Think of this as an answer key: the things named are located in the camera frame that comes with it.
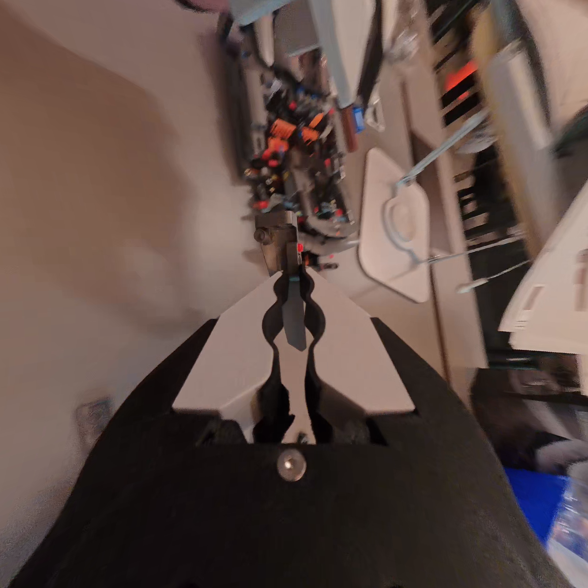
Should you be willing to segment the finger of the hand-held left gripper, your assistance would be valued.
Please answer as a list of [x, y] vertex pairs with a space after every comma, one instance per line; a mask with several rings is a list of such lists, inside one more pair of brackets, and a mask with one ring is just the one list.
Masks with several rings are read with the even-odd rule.
[[309, 1], [339, 109], [353, 105], [364, 71], [376, 1]]

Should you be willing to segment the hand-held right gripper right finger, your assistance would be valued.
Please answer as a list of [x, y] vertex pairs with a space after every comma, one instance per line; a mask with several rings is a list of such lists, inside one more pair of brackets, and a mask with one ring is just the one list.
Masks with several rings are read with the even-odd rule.
[[416, 410], [371, 316], [312, 269], [300, 275], [304, 324], [312, 336], [305, 399], [312, 430], [366, 426]]

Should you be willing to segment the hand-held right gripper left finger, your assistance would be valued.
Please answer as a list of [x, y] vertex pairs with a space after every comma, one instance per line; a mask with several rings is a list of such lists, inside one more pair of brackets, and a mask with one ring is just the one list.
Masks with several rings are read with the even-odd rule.
[[253, 434], [262, 419], [260, 390], [278, 360], [288, 283], [277, 272], [219, 316], [173, 401], [175, 412], [215, 413]]

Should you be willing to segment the brown lego axle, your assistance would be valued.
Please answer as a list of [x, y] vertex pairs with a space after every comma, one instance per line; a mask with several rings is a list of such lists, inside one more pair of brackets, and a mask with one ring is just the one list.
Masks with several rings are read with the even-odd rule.
[[349, 153], [356, 152], [358, 149], [358, 140], [354, 107], [352, 105], [345, 107], [340, 110], [340, 113], [347, 150]]

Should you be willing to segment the grey lego car model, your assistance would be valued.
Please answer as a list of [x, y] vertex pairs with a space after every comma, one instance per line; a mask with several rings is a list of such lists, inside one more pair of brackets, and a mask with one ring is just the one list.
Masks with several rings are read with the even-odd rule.
[[239, 37], [223, 31], [226, 89], [236, 163], [255, 216], [290, 210], [304, 245], [302, 266], [338, 267], [328, 257], [357, 245], [350, 206], [341, 114], [328, 87], [320, 48], [287, 49], [275, 10]]

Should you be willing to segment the dark grey lego connector beam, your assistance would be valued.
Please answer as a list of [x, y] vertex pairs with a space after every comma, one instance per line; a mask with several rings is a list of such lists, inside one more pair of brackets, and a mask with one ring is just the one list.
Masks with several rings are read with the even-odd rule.
[[284, 272], [293, 281], [299, 279], [300, 267], [302, 266], [302, 255], [301, 251], [299, 251], [299, 245], [300, 243], [297, 241], [289, 240], [285, 246], [286, 269]]

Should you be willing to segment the grey lego wing panel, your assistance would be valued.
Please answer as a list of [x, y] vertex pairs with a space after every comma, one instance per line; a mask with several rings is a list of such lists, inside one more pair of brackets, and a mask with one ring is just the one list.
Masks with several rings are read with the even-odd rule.
[[298, 218], [290, 210], [273, 210], [256, 215], [254, 226], [254, 239], [261, 246], [269, 274], [274, 275], [280, 272], [288, 282], [287, 298], [282, 307], [283, 327], [290, 346], [302, 352], [306, 349], [306, 328], [300, 275], [298, 280], [293, 281], [284, 272], [286, 269], [286, 243], [289, 240], [299, 242]]

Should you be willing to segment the black lego plate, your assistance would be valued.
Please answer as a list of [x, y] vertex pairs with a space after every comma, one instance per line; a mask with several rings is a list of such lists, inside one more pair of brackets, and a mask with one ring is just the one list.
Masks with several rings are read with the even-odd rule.
[[107, 427], [114, 411], [110, 396], [94, 399], [80, 404], [74, 412], [79, 448], [89, 454], [92, 447]]

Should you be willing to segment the black toy set box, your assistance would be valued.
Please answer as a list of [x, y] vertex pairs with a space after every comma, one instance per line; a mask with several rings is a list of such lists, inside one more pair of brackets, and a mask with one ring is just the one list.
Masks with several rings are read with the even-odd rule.
[[587, 483], [587, 396], [541, 371], [480, 369], [470, 400], [505, 468]]

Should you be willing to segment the lego instruction booklet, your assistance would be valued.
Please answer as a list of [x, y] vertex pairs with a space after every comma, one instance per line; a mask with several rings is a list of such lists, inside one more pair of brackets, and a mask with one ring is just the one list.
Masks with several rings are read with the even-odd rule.
[[513, 349], [587, 355], [587, 184], [526, 272], [499, 330]]

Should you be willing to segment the white book stand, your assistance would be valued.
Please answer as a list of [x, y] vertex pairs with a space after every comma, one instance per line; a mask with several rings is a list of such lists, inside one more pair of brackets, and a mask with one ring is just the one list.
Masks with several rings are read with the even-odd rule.
[[510, 245], [523, 239], [521, 231], [504, 239], [474, 247], [457, 254], [430, 255], [429, 198], [416, 178], [453, 145], [481, 125], [489, 115], [482, 109], [460, 129], [430, 151], [410, 171], [405, 172], [384, 151], [371, 149], [367, 154], [364, 200], [361, 218], [359, 257], [364, 271], [381, 285], [410, 300], [422, 303], [430, 297], [424, 285], [429, 265]]

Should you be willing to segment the blue plastic bin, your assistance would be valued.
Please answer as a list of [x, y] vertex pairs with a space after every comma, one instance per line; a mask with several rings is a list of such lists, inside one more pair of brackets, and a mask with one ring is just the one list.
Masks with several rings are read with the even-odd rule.
[[504, 468], [504, 472], [530, 528], [546, 547], [569, 478], [511, 467]]

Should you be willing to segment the clear plastic parts bags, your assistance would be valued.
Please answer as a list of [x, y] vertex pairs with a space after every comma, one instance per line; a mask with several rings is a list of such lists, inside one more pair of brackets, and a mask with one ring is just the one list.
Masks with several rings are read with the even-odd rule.
[[573, 587], [587, 587], [587, 462], [569, 468], [569, 481], [547, 543], [548, 554]]

